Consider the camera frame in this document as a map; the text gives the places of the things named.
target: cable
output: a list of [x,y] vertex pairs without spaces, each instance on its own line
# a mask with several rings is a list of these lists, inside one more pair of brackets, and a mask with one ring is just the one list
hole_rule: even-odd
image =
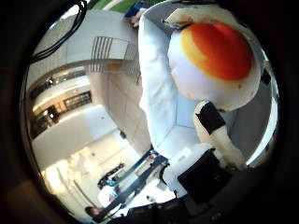
[[76,15],[76,18],[74,19],[73,25],[70,28],[70,30],[61,37],[56,43],[54,43],[52,46],[50,46],[47,49],[43,49],[39,51],[37,54],[33,55],[30,59],[30,63],[36,63],[40,60],[43,60],[47,57],[49,57],[52,53],[54,53],[73,33],[76,32],[76,30],[79,28],[79,26],[82,24],[86,12],[87,12],[87,2],[85,0],[76,0],[75,5],[78,6],[78,14]]

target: tiled floor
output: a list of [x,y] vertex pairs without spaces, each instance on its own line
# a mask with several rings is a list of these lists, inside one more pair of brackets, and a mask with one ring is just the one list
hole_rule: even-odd
[[93,102],[105,105],[132,146],[140,154],[146,152],[150,148],[150,135],[145,113],[139,107],[141,84],[135,84],[134,77],[121,74],[90,73],[89,76]]

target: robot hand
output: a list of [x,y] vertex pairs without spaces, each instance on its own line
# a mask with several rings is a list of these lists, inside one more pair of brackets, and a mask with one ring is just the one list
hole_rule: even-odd
[[226,164],[234,166],[238,170],[244,169],[244,156],[232,143],[227,133],[225,121],[212,103],[209,101],[200,102],[193,112],[192,119],[201,142],[216,148]]

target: white wall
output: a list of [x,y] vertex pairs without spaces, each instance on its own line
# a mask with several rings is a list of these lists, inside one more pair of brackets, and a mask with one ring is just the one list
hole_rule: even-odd
[[68,157],[117,128],[102,105],[95,105],[57,123],[32,142],[41,170]]

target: man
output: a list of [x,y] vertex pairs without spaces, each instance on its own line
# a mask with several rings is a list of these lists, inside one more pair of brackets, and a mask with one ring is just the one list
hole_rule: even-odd
[[130,23],[133,24],[133,28],[137,28],[142,14],[151,6],[152,4],[149,1],[137,1],[128,9],[124,17],[129,19]]

